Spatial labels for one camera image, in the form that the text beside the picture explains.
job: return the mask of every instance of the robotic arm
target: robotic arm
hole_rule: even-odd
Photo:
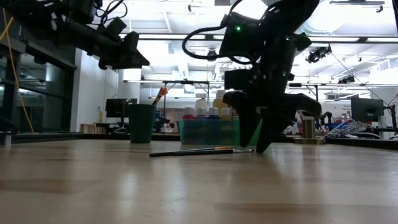
[[[103,70],[107,65],[113,69],[149,65],[137,50],[138,33],[131,32],[121,40],[119,34],[126,25],[118,17],[96,30],[87,25],[93,22],[102,0],[1,0],[0,6],[34,37],[51,40],[57,47],[72,45],[98,56]]]
[[[193,58],[215,60],[228,57],[241,64],[251,64],[250,70],[225,72],[225,94],[223,101],[231,105],[239,115],[240,142],[246,147],[262,119],[257,142],[258,153],[268,146],[294,119],[297,110],[320,116],[319,102],[304,94],[285,94],[287,82],[294,79],[290,74],[297,51],[311,45],[305,34],[294,32],[312,15],[319,0],[281,0],[271,4],[260,20],[251,19],[233,12],[242,0],[237,0],[224,16],[218,27],[193,31],[183,41],[183,50]],[[185,46],[195,34],[219,30],[226,27],[220,54],[195,55]],[[242,62],[236,57],[248,60]]]

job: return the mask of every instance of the green cup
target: green cup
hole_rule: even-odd
[[[156,106],[129,105],[129,129],[131,143],[150,143],[154,127]]]

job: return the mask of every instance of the computer monitor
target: computer monitor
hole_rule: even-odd
[[[351,98],[352,116],[355,121],[379,121],[384,116],[382,100]]]
[[[107,118],[124,118],[128,116],[127,99],[106,99],[106,117]],[[132,104],[137,103],[137,99],[130,99]]]

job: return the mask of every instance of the table surface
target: table surface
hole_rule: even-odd
[[[0,223],[398,223],[398,154],[273,144],[263,155],[150,158],[179,142],[0,148]]]

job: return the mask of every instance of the orange cable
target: orange cable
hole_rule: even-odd
[[[29,116],[27,115],[24,99],[22,98],[22,94],[19,91],[19,82],[18,82],[17,72],[16,72],[15,65],[14,65],[14,59],[12,58],[12,49],[11,49],[11,44],[10,44],[10,36],[8,34],[8,28],[10,27],[11,22],[13,21],[14,18],[12,17],[10,19],[10,21],[7,23],[6,10],[4,8],[2,9],[2,14],[4,16],[4,25],[6,25],[6,29],[3,31],[3,33],[5,32],[6,33],[6,37],[7,37],[8,49],[10,51],[10,59],[11,59],[12,71],[14,72],[14,77],[15,77],[15,84],[16,84],[17,90],[19,92],[19,96],[21,98],[21,103],[22,103],[22,107],[24,109],[26,120],[29,123],[30,130],[32,131],[32,133],[34,133],[32,123],[30,122]]]

